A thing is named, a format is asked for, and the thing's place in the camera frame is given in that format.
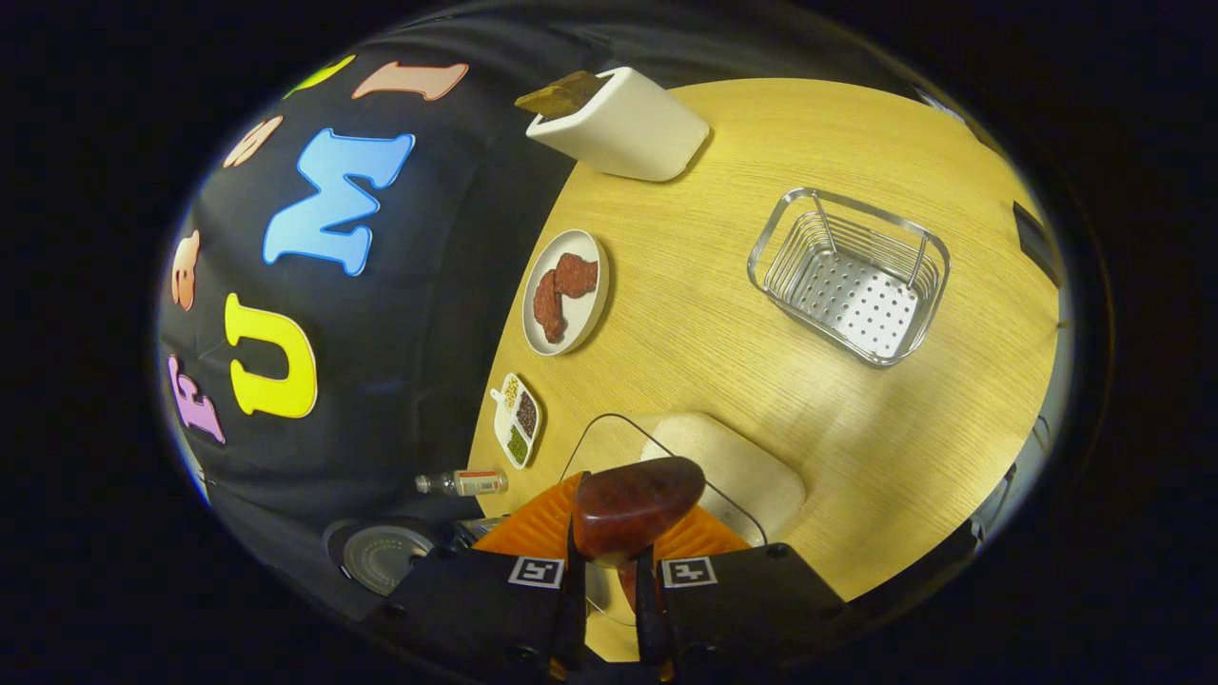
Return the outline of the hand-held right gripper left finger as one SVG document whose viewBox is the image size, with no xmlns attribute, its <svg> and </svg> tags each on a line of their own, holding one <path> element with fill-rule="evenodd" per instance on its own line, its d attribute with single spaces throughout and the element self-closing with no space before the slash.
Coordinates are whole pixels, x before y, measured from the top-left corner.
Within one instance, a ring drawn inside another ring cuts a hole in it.
<svg viewBox="0 0 1218 685">
<path fill-rule="evenodd" d="M 470 548 L 428 555 L 368 616 L 365 633 L 445 684 L 560 684 L 583 662 L 576 473 Z"/>
</svg>

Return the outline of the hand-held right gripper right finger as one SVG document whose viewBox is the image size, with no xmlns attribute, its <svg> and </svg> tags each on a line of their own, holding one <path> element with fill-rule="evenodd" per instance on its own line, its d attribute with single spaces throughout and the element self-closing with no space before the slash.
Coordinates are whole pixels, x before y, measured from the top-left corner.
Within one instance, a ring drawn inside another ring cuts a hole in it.
<svg viewBox="0 0 1218 685">
<path fill-rule="evenodd" d="M 635 563 L 639 659 L 665 679 L 793 679 L 848 641 L 848 603 L 787 542 L 692 509 Z"/>
</svg>

